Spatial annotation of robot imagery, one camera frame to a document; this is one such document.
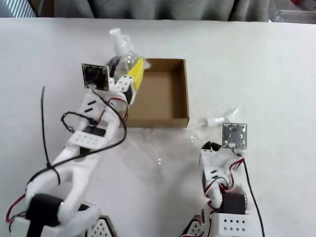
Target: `cardboard box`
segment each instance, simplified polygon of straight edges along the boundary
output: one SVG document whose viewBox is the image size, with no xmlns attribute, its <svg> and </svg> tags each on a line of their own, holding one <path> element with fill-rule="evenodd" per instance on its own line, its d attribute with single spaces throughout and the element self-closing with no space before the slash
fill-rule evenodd
<svg viewBox="0 0 316 237">
<path fill-rule="evenodd" d="M 151 67 L 129 109 L 129 127 L 186 127 L 189 101 L 183 59 L 147 59 Z"/>
</svg>

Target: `perforated plastic part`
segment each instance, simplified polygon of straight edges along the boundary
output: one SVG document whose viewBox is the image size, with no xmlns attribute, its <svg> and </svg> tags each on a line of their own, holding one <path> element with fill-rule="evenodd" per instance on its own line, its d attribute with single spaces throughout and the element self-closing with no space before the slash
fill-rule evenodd
<svg viewBox="0 0 316 237">
<path fill-rule="evenodd" d="M 249 235 L 247 215 L 217 213 L 212 215 L 212 229 L 215 236 L 246 237 Z"/>
<path fill-rule="evenodd" d="M 188 232 L 186 233 L 187 235 L 192 235 L 192 236 L 199 236 L 202 234 L 202 226 L 198 221 L 192 221 Z"/>
<path fill-rule="evenodd" d="M 86 132 L 76 131 L 70 137 L 69 143 L 80 147 L 96 150 L 104 147 L 107 143 L 107 139 Z"/>
<path fill-rule="evenodd" d="M 133 82 L 133 77 L 130 76 L 123 76 L 121 77 L 117 83 L 116 83 L 116 87 L 118 89 L 118 91 L 120 92 L 127 92 L 129 85 Z"/>
<path fill-rule="evenodd" d="M 114 237 L 105 220 L 99 219 L 97 224 L 88 230 L 87 237 Z"/>
</svg>

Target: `plastic bottle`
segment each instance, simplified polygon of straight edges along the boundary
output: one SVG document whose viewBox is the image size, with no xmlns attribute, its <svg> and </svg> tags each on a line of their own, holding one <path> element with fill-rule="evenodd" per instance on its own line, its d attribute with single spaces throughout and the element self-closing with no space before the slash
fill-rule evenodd
<svg viewBox="0 0 316 237">
<path fill-rule="evenodd" d="M 134 52 L 129 37 L 122 36 L 120 28 L 111 29 L 110 34 L 114 42 L 115 53 L 119 57 L 119 63 L 114 73 L 114 81 L 117 82 L 134 67 L 139 56 Z"/>
</svg>

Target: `cable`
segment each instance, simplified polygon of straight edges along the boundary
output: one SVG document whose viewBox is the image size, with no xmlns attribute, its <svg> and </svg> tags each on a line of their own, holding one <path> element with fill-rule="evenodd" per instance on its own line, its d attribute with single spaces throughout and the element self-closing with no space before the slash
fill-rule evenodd
<svg viewBox="0 0 316 237">
<path fill-rule="evenodd" d="M 111 100 L 119 100 L 119 101 L 123 101 L 123 102 L 125 103 L 125 105 L 126 105 L 126 110 L 125 110 L 125 114 L 124 114 L 123 119 L 126 121 L 126 120 L 127 120 L 127 117 L 128 117 L 128 103 L 126 102 L 126 100 L 123 100 L 122 98 L 119 98 L 119 97 L 111 97 L 111 98 L 109 98 L 109 99 L 107 100 L 107 102 L 109 103 Z M 102 113 L 100 114 L 99 119 L 98 119 L 98 121 L 97 121 L 97 124 L 100 123 L 101 118 L 102 118 L 102 116 L 103 116 L 103 114 L 104 114 L 104 112 L 105 112 L 105 108 L 106 108 L 106 107 L 104 107 Z"/>
<path fill-rule="evenodd" d="M 255 206 L 256 206 L 256 209 L 257 209 L 257 213 L 258 213 L 258 217 L 259 217 L 259 221 L 260 221 L 260 226 L 261 226 L 261 233 L 262 233 L 262 237 L 265 237 L 265 229 L 263 227 L 263 222 L 262 222 L 262 218 L 261 218 L 261 214 L 260 214 L 260 210 L 259 210 L 259 207 L 258 207 L 258 204 L 257 204 L 257 201 L 255 199 L 255 196 L 253 194 L 253 191 L 252 191 L 252 187 L 250 185 L 250 180 L 249 180 L 249 174 L 248 174 L 248 169 L 247 169 L 247 165 L 246 165 L 246 161 L 243 160 L 243 166 L 245 168 L 245 173 L 246 173 L 246 177 L 247 177 L 247 183 L 248 183 L 248 186 L 249 186 L 249 189 L 250 189 L 250 193 L 251 193 L 251 196 L 252 196 L 252 199 L 253 199 L 253 202 L 255 203 Z"/>
<path fill-rule="evenodd" d="M 215 178 L 215 179 L 205 188 L 204 194 L 206 194 L 206 193 L 210 190 L 211 185 L 212 185 L 216 180 L 218 180 L 218 179 L 224 179 L 224 181 L 225 181 L 225 183 L 226 183 L 226 188 L 228 187 L 228 182 L 227 182 L 227 180 L 226 180 L 224 177 L 220 176 L 220 177 Z"/>
<path fill-rule="evenodd" d="M 45 92 L 45 86 L 43 86 L 41 89 L 40 110 L 41 110 L 41 134 L 43 137 L 43 145 L 44 145 L 45 158 L 46 158 L 46 167 L 48 169 L 52 169 L 56 173 L 57 179 L 58 179 L 58 185 L 60 185 L 60 175 L 55 168 L 51 167 L 51 164 L 50 164 L 49 159 L 48 159 L 48 152 L 47 152 L 46 139 L 45 139 L 45 126 L 44 126 L 45 125 L 45 122 L 44 122 L 44 92 Z"/>
<path fill-rule="evenodd" d="M 108 150 L 108 149 L 110 149 L 110 148 L 116 147 L 116 146 L 120 145 L 120 144 L 126 139 L 126 137 L 127 137 L 127 126 L 126 126 L 126 123 L 125 123 L 124 119 L 122 118 L 122 116 L 119 114 L 119 112 L 118 112 L 109 102 L 105 101 L 105 100 L 102 98 L 102 96 L 100 96 L 100 95 L 99 95 L 97 92 L 95 92 L 94 90 L 93 90 L 92 92 L 93 92 L 95 95 L 97 95 L 97 96 L 102 100 L 102 102 L 103 102 L 104 104 L 106 104 L 107 106 L 109 106 L 110 109 L 113 110 L 113 112 L 118 116 L 119 120 L 122 122 L 123 127 L 124 127 L 124 135 L 123 135 L 122 139 L 119 140 L 119 141 L 117 141 L 117 142 L 115 142 L 115 143 L 113 143 L 113 144 L 111 144 L 111 145 L 108 145 L 108 146 L 106 146 L 106 147 L 104 147 L 104 148 L 100 148 L 100 149 L 94 150 L 94 151 L 92 151 L 92 152 L 80 154 L 80 155 L 77 155 L 77 156 L 75 156 L 75 157 L 72 157 L 72 158 L 63 160 L 63 161 L 61 161 L 61 162 L 58 162 L 58 163 L 52 165 L 52 166 L 51 166 L 52 168 L 56 168 L 56 167 L 58 167 L 58 166 L 60 166 L 60 165 L 62 165 L 62 164 L 64 164 L 64 163 L 70 162 L 70 161 L 75 160 L 75 159 L 79 159 L 79 158 L 82 158 L 82 157 L 86 157 L 86 156 L 89 156 L 89 155 L 92 155 L 92 154 L 95 154 L 95 153 L 98 153 L 98 152 L 102 152 L 102 151 Z M 44 173 L 44 172 L 46 172 L 46 171 L 48 171 L 48 170 L 49 170 L 49 169 L 47 169 L 47 168 L 40 170 L 39 172 L 37 172 L 36 174 L 34 174 L 34 175 L 30 178 L 30 180 L 28 181 L 27 184 L 29 184 L 29 183 L 32 182 L 36 177 L 38 177 L 40 174 L 42 174 L 42 173 Z"/>
<path fill-rule="evenodd" d="M 14 201 L 11 206 L 8 208 L 8 210 L 6 211 L 6 215 L 5 215 L 5 222 L 6 223 L 11 223 L 12 222 L 12 218 L 10 218 L 10 213 L 12 211 L 12 209 L 15 207 L 16 204 L 18 204 L 23 198 L 25 198 L 25 193 L 22 194 L 16 201 Z"/>
<path fill-rule="evenodd" d="M 14 216 L 11 218 L 11 219 L 12 219 L 12 222 L 10 222 L 10 224 L 9 224 L 9 232 L 10 232 L 10 233 L 11 233 L 11 226 L 12 226 L 14 220 L 15 220 L 15 217 L 25 217 L 25 216 L 26 216 L 26 211 L 22 211 L 22 212 L 20 212 L 19 214 L 14 215 Z"/>
<path fill-rule="evenodd" d="M 93 126 L 96 126 L 96 125 L 98 124 L 98 122 L 97 122 L 96 120 L 94 120 L 93 118 L 91 118 L 91 117 L 88 117 L 88 116 L 85 116 L 85 115 L 82 115 L 82 114 L 79 114 L 79 113 L 76 113 L 76 112 L 68 111 L 68 112 L 65 112 L 65 113 L 61 116 L 60 120 L 61 120 L 61 122 L 63 123 L 63 125 L 65 126 L 65 128 L 66 128 L 68 131 L 70 131 L 71 133 L 74 133 L 75 130 L 74 130 L 73 127 L 68 126 L 68 125 L 66 124 L 66 122 L 65 122 L 65 117 L 66 117 L 67 115 L 76 115 L 76 116 L 79 116 L 79 117 L 81 117 L 81 118 L 84 118 L 84 119 L 88 120 L 89 124 L 91 124 L 91 125 L 93 125 Z"/>
<path fill-rule="evenodd" d="M 234 184 L 235 184 L 235 180 L 234 180 L 234 177 L 233 177 L 233 174 L 232 174 L 232 167 L 235 165 L 235 164 L 240 164 L 244 161 L 245 159 L 244 158 L 241 158 L 237 161 L 235 161 L 234 163 L 232 163 L 230 166 L 229 166 L 229 172 L 230 172 L 230 176 L 231 176 L 231 180 L 232 180 L 232 184 L 226 188 L 226 190 L 231 190 L 233 187 L 234 187 Z"/>
<path fill-rule="evenodd" d="M 50 162 L 48 159 L 48 153 L 47 153 L 47 147 L 46 147 L 46 139 L 45 139 L 45 127 L 44 127 L 44 92 L 45 92 L 45 86 L 41 89 L 41 99 L 40 99 L 40 110 L 41 110 L 41 133 L 43 137 L 43 145 L 44 145 L 44 151 L 45 151 L 45 158 L 46 158 L 46 165 L 50 166 Z"/>
</svg>

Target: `black wire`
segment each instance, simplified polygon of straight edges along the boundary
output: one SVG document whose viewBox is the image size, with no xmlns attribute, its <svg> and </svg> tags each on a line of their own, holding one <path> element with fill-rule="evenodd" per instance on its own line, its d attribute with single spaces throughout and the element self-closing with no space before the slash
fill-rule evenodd
<svg viewBox="0 0 316 237">
<path fill-rule="evenodd" d="M 45 92 L 45 86 L 41 89 L 41 99 L 40 99 L 40 110 L 41 110 L 41 134 L 43 137 L 43 145 L 44 145 L 44 151 L 45 151 L 45 158 L 46 158 L 46 165 L 47 167 L 50 166 L 50 162 L 48 159 L 48 153 L 47 153 L 47 147 L 46 147 L 46 139 L 45 139 L 45 127 L 44 127 L 44 92 Z"/>
<path fill-rule="evenodd" d="M 212 219 L 210 218 L 210 219 L 209 219 L 208 234 L 207 234 L 206 237 L 209 237 L 209 234 L 210 234 L 210 232 L 211 232 L 211 226 L 212 226 Z"/>
<path fill-rule="evenodd" d="M 55 168 L 51 167 L 51 164 L 50 164 L 49 159 L 48 159 L 48 152 L 47 152 L 46 139 L 45 139 L 45 126 L 44 126 L 45 125 L 45 122 L 44 122 L 44 92 L 45 92 L 45 86 L 43 86 L 41 89 L 40 110 L 41 110 L 41 134 L 43 137 L 43 145 L 44 145 L 45 158 L 46 158 L 46 167 L 48 169 L 52 169 L 56 173 L 57 179 L 58 179 L 58 185 L 60 185 L 60 175 Z"/>
<path fill-rule="evenodd" d="M 82 157 L 86 157 L 86 156 L 89 156 L 89 155 L 92 155 L 92 154 L 95 154 L 95 153 L 98 153 L 98 152 L 102 152 L 102 151 L 105 151 L 105 150 L 107 150 L 107 149 L 116 147 L 116 146 L 118 146 L 119 144 L 121 144 L 121 143 L 126 139 L 126 136 L 127 136 L 127 126 L 126 126 L 126 123 L 125 123 L 124 119 L 122 118 L 122 116 L 119 114 L 119 112 L 118 112 L 109 102 L 107 102 L 106 100 L 104 100 L 104 99 L 102 98 L 102 96 L 100 96 L 100 95 L 99 95 L 97 92 L 95 92 L 94 90 L 93 90 L 92 92 L 93 92 L 95 95 L 97 95 L 97 96 L 102 100 L 102 102 L 103 102 L 104 104 L 106 104 L 107 106 L 109 106 L 109 107 L 113 110 L 113 112 L 118 116 L 119 120 L 121 121 L 121 123 L 123 124 L 123 127 L 124 127 L 124 135 L 123 135 L 123 138 L 122 138 L 121 140 L 119 140 L 119 141 L 117 141 L 117 142 L 111 144 L 111 145 L 108 145 L 108 146 L 104 147 L 104 148 L 101 148 L 101 149 L 98 149 L 98 150 L 95 150 L 95 151 L 92 151 L 92 152 L 89 152 L 89 153 L 80 154 L 80 155 L 78 155 L 78 156 L 75 156 L 75 157 L 72 157 L 72 158 L 63 160 L 63 161 L 61 161 L 61 162 L 58 162 L 58 163 L 52 165 L 52 166 L 51 166 L 52 168 L 56 168 L 57 166 L 60 166 L 60 165 L 62 165 L 62 164 L 64 164 L 64 163 L 67 163 L 67 162 L 72 161 L 72 160 L 75 160 L 75 159 L 79 159 L 79 158 L 82 158 Z M 44 172 L 46 172 L 46 171 L 48 171 L 48 170 L 49 170 L 49 169 L 47 169 L 47 168 L 40 170 L 39 172 L 37 172 L 36 174 L 34 174 L 34 175 L 30 178 L 30 180 L 28 181 L 27 184 L 29 184 L 29 183 L 32 182 L 36 177 L 38 177 L 40 174 L 42 174 L 42 173 L 44 173 Z"/>
<path fill-rule="evenodd" d="M 15 218 L 15 217 L 23 217 L 23 216 L 25 216 L 26 215 L 26 211 L 22 211 L 22 212 L 20 212 L 20 213 L 18 213 L 18 214 L 16 214 L 16 215 L 14 215 L 14 216 L 12 216 L 11 217 L 11 220 L 12 220 L 12 218 Z M 10 222 L 10 224 L 9 224 L 9 232 L 11 232 L 11 226 L 12 226 L 12 224 L 13 224 L 13 221 L 12 222 Z"/>
<path fill-rule="evenodd" d="M 259 210 L 257 201 L 256 201 L 256 199 L 255 199 L 255 196 L 254 196 L 254 194 L 253 194 L 253 191 L 252 191 L 252 188 L 251 188 L 251 185 L 250 185 L 249 174 L 248 174 L 247 165 L 246 165 L 245 160 L 244 160 L 242 163 L 243 163 L 243 165 L 244 165 L 244 167 L 245 167 L 245 173 L 246 173 L 247 183 L 248 183 L 248 186 L 249 186 L 249 189 L 250 189 L 250 193 L 251 193 L 253 202 L 255 203 L 257 212 L 258 212 L 259 221 L 260 221 L 260 226 L 261 226 L 261 232 L 262 232 L 262 237 L 265 237 L 265 236 L 266 236 L 266 235 L 265 235 L 265 229 L 264 229 L 264 227 L 263 227 L 263 222 L 262 222 L 262 218 L 261 218 L 261 214 L 260 214 L 260 210 Z"/>
<path fill-rule="evenodd" d="M 77 116 L 79 116 L 79 117 L 81 117 L 81 118 L 84 118 L 84 119 L 88 120 L 88 122 L 89 122 L 91 125 L 93 125 L 93 126 L 96 126 L 96 125 L 98 124 L 98 122 L 97 122 L 96 120 L 94 120 L 93 118 L 91 118 L 91 117 L 88 117 L 88 116 L 85 116 L 85 115 L 82 115 L 82 114 L 79 114 L 79 113 L 76 113 L 76 112 L 68 111 L 68 112 L 65 112 L 65 113 L 61 116 L 61 119 L 60 119 L 60 120 L 61 120 L 61 122 L 63 123 L 63 125 L 65 126 L 65 128 L 66 128 L 68 131 L 70 131 L 71 133 L 74 133 L 75 130 L 74 130 L 73 127 L 68 126 L 68 124 L 66 124 L 66 122 L 65 122 L 65 117 L 66 117 L 67 115 L 77 115 Z"/>
<path fill-rule="evenodd" d="M 207 191 L 207 189 L 209 189 L 209 188 L 212 186 L 212 184 L 213 184 L 216 180 L 218 180 L 218 179 L 224 179 L 224 181 L 225 181 L 225 183 L 226 183 L 226 186 L 224 186 L 223 184 L 221 184 L 221 185 L 222 185 L 223 187 L 225 187 L 225 188 L 228 187 L 228 182 L 227 182 L 227 180 L 226 180 L 224 177 L 219 176 L 219 177 L 215 178 L 215 179 L 205 188 L 204 193 L 205 193 L 205 192 Z"/>
</svg>

